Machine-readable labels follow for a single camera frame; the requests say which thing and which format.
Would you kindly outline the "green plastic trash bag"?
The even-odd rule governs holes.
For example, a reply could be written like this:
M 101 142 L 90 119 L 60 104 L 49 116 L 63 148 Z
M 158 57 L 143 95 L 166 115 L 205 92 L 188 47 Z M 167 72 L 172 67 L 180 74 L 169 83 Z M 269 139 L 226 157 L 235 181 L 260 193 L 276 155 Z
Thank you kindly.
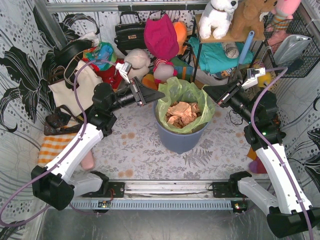
M 155 116 L 161 127 L 176 134 L 191 134 L 209 123 L 215 105 L 209 95 L 194 83 L 177 77 L 158 85 L 165 94 L 155 105 Z

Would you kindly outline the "blue trash bin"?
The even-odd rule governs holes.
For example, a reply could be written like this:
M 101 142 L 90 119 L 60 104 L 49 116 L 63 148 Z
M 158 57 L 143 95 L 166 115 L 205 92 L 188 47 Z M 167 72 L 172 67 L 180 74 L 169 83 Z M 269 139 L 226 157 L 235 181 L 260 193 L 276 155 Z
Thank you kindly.
M 157 132 L 160 142 L 170 151 L 179 155 L 192 150 L 199 142 L 205 129 L 209 126 L 209 122 L 202 124 L 196 132 L 190 134 L 178 134 L 164 128 L 159 122 L 159 114 L 157 113 L 157 102 L 153 104 L 153 114 L 157 126 Z

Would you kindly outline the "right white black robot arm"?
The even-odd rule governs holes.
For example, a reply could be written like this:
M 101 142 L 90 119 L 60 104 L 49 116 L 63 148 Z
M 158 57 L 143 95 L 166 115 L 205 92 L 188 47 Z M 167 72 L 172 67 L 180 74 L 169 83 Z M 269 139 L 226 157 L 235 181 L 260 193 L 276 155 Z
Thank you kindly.
M 259 185 L 246 171 L 231 174 L 229 191 L 248 197 L 264 212 L 272 233 L 278 238 L 311 232 L 320 222 L 320 209 L 303 193 L 291 169 L 283 145 L 283 134 L 275 119 L 278 106 L 274 93 L 263 89 L 249 100 L 239 82 L 204 86 L 220 107 L 230 107 L 248 123 L 244 136 L 264 166 L 275 194 Z

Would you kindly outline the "magenta fabric bag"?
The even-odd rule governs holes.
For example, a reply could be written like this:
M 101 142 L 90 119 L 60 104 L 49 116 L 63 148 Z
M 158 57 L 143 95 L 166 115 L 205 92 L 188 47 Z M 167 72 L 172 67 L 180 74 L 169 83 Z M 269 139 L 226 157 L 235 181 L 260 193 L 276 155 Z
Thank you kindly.
M 171 60 L 179 52 L 177 34 L 166 13 L 159 20 L 147 19 L 144 42 L 149 52 L 158 59 Z

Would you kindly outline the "white sneakers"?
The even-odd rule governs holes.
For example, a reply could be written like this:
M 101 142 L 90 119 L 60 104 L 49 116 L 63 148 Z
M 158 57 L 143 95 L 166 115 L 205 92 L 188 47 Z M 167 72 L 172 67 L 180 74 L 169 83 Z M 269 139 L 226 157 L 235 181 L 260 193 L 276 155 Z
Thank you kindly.
M 229 82 L 229 76 L 216 77 L 214 74 L 210 75 L 199 70 L 196 72 L 195 79 L 208 86 L 222 86 Z

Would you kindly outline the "pink white plush pig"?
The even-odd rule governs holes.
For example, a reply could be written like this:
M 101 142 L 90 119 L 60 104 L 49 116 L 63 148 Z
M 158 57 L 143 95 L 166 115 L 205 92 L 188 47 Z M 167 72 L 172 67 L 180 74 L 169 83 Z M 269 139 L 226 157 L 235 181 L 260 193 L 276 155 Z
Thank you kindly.
M 167 79 L 176 77 L 178 71 L 174 68 L 174 64 L 166 59 L 156 58 L 154 61 L 153 77 L 157 84 L 165 83 Z

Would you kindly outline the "red cloth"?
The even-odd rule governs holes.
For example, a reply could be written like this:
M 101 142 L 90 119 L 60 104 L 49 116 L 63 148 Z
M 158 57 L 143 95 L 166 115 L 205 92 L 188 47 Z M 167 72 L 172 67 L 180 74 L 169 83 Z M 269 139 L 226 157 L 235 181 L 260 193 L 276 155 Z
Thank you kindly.
M 111 65 L 107 70 L 99 70 L 97 66 L 94 66 L 93 68 L 96 75 L 101 77 L 104 83 L 110 84 L 114 91 L 118 89 L 120 83 L 123 81 L 123 78 L 114 65 Z

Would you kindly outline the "crumpled brown paper waste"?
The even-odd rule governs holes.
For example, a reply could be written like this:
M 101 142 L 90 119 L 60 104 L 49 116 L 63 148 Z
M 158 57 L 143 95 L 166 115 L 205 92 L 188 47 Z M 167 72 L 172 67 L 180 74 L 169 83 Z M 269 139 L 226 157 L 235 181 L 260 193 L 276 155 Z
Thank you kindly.
M 165 114 L 168 125 L 182 129 L 202 115 L 197 102 L 174 102 Z

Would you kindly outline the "grey baseball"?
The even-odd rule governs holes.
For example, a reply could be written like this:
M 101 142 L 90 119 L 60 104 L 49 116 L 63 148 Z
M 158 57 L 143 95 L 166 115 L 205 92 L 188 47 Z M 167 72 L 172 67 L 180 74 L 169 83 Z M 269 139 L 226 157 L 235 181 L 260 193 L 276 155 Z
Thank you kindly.
M 229 59 L 236 59 L 239 56 L 239 49 L 235 42 L 223 42 L 221 45 Z

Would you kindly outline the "yellow plush duck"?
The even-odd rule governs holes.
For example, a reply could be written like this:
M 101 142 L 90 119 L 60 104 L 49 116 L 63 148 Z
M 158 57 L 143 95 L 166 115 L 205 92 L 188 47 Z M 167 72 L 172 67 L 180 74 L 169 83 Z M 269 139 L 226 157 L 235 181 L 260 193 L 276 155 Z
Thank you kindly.
M 265 65 L 261 61 L 256 61 L 256 62 L 253 63 L 253 67 L 255 69 L 258 69 L 258 68 L 264 68 Z M 270 72 L 266 72 L 265 75 L 259 76 L 257 78 L 257 86 L 259 88 L 265 88 L 271 83 L 271 81 L 272 81 L 271 73 Z

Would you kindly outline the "black metal shelf rack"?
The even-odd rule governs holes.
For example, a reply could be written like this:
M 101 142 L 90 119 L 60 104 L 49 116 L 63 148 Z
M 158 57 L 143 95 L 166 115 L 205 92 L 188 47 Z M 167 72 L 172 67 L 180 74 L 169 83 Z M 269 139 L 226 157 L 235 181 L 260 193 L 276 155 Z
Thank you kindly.
M 201 14 L 196 14 L 194 21 L 193 21 L 193 29 L 192 29 L 192 36 L 198 37 L 198 41 L 199 41 L 199 48 L 198 48 L 198 52 L 197 54 L 194 52 L 193 48 L 190 48 L 190 53 L 189 53 L 189 57 L 193 59 L 193 77 L 191 78 L 191 80 L 195 83 L 195 85 L 201 89 L 204 84 L 202 82 L 200 82 L 199 80 L 196 79 L 197 77 L 197 71 L 200 71 L 201 68 L 199 67 L 199 60 L 200 60 L 200 56 L 201 56 L 201 50 L 202 50 L 202 46 L 203 44 L 209 44 L 209 43 L 225 43 L 225 42 L 245 42 L 247 39 L 249 39 L 248 43 L 246 43 L 245 45 L 247 45 L 248 47 L 250 47 L 251 42 L 252 41 L 264 41 L 266 38 L 264 36 L 253 36 L 250 33 L 250 29 L 248 27 L 245 27 L 243 29 L 243 32 L 241 34 L 241 36 L 238 39 L 234 39 L 231 36 L 231 32 L 230 30 L 228 30 L 227 34 L 221 38 L 221 39 L 215 39 L 212 35 L 210 36 L 210 38 L 208 39 L 202 39 L 199 36 L 199 31 L 200 31 L 200 19 L 201 19 Z

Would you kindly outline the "white plush dog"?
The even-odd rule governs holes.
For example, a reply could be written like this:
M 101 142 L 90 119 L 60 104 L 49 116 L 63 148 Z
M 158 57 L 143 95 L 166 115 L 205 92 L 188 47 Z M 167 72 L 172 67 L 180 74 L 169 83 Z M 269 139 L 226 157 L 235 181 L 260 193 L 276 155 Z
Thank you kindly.
M 222 39 L 228 32 L 238 0 L 210 0 L 199 21 L 199 36 L 202 40 L 213 36 Z

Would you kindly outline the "brown teddy bear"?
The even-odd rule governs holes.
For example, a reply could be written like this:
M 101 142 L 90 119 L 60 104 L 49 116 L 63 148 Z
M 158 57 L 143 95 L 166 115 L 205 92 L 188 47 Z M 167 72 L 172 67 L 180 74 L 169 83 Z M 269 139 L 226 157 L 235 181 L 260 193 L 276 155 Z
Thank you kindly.
M 254 31 L 254 37 L 264 40 L 263 18 L 277 5 L 277 0 L 244 0 L 238 4 L 233 14 L 230 35 L 238 40 L 245 29 Z

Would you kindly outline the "pink round object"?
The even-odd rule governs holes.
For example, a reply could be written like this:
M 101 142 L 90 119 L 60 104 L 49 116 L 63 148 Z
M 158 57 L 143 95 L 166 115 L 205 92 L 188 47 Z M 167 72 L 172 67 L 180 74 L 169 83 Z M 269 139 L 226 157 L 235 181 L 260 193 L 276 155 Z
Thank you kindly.
M 82 159 L 80 165 L 85 171 L 89 171 L 95 167 L 95 159 L 91 150 Z

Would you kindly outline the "orange white checkered cloth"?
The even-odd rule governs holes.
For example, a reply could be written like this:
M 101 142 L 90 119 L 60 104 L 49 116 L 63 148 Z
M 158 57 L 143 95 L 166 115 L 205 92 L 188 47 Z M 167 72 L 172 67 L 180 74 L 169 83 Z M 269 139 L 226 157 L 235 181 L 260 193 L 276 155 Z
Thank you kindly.
M 38 154 L 37 164 L 44 167 L 58 156 L 75 136 L 76 133 L 45 136 Z

